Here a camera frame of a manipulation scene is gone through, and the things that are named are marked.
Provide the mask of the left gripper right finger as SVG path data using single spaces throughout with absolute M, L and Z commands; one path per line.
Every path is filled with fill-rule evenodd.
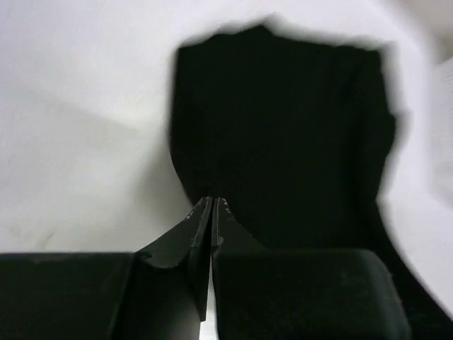
M 220 339 L 409 339 L 386 266 L 364 249 L 274 251 L 212 212 L 212 277 Z

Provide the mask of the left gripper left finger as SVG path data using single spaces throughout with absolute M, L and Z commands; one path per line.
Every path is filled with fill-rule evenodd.
M 1 255 L 2 339 L 197 339 L 212 199 L 136 252 Z

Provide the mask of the black tank top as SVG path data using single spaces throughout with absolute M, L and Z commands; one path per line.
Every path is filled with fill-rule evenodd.
M 380 50 L 259 24 L 174 55 L 169 148 L 189 200 L 224 198 L 270 248 L 376 252 L 414 337 L 451 339 L 452 320 L 396 253 L 379 211 L 396 132 Z

